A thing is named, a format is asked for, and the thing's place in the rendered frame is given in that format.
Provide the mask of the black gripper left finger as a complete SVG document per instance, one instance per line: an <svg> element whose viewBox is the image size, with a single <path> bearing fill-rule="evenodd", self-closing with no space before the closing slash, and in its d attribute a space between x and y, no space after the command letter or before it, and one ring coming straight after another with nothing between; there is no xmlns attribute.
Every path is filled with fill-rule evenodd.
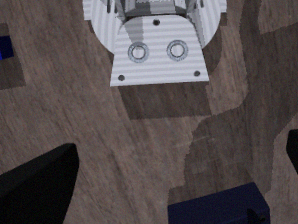
<svg viewBox="0 0 298 224"><path fill-rule="evenodd" d="M0 175L0 224L63 224L80 159L61 144Z"/></svg>

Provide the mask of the short blue bar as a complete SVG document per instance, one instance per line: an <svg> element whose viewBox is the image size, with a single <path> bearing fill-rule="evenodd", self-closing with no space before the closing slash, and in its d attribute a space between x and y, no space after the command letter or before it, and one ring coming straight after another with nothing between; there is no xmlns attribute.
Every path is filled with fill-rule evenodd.
<svg viewBox="0 0 298 224"><path fill-rule="evenodd" d="M13 56L15 53L12 51L11 36L0 36L0 60Z"/></svg>

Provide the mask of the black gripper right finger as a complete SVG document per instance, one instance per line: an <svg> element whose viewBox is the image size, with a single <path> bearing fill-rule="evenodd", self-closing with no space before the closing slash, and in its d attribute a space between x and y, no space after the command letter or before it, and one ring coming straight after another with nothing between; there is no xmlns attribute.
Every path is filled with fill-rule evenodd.
<svg viewBox="0 0 298 224"><path fill-rule="evenodd" d="M298 173L298 129L291 129L289 132L286 141L286 152L291 163L293 163L295 172Z"/></svg>

